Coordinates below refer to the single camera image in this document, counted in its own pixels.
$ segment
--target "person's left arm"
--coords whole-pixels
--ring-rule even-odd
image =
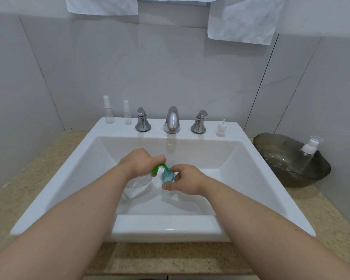
[[[165,163],[136,149],[51,208],[0,252],[0,279],[81,279],[112,226],[127,182]]]

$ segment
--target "white spray bottle cap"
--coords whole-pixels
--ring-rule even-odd
[[[123,101],[123,109],[125,111],[125,113],[130,113],[130,109],[129,109],[129,105],[128,105],[128,100],[124,100]]]
[[[104,106],[106,109],[110,108],[110,101],[109,101],[109,96],[104,95]]]
[[[317,136],[310,136],[310,140],[306,143],[301,149],[307,154],[314,154],[317,150],[319,143],[322,143],[324,140]]]
[[[218,123],[218,129],[216,130],[216,135],[218,137],[225,137],[225,131],[227,130],[227,124],[225,124],[225,119],[223,119],[223,122]]]

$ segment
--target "hand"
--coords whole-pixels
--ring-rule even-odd
[[[129,172],[130,179],[148,174],[155,166],[165,163],[164,155],[151,157],[144,148],[132,150],[127,156],[119,161]]]
[[[197,167],[189,164],[178,164],[171,167],[171,170],[178,174],[175,182],[162,185],[164,190],[178,190],[190,195],[204,195],[205,184],[210,177],[203,174]]]

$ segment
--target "speckled stone countertop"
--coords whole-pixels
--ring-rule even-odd
[[[0,249],[86,132],[66,132],[0,192]],[[315,187],[288,189],[317,239],[350,263],[350,223]],[[87,274],[253,274],[231,243],[104,243]]]

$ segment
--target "rectangular sink basin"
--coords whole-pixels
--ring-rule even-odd
[[[164,154],[167,165],[188,163],[240,193],[270,207],[312,236],[315,232],[241,127],[227,122],[227,135],[215,135],[218,122],[205,121],[206,133],[191,132],[193,121],[180,121],[180,132],[163,131],[163,119],[149,119],[152,128],[137,132],[123,118],[106,124],[101,118],[17,221],[11,235],[23,233],[61,200],[117,165],[131,150]],[[160,174],[133,198],[123,194],[106,241],[230,241],[209,202],[161,189]]]

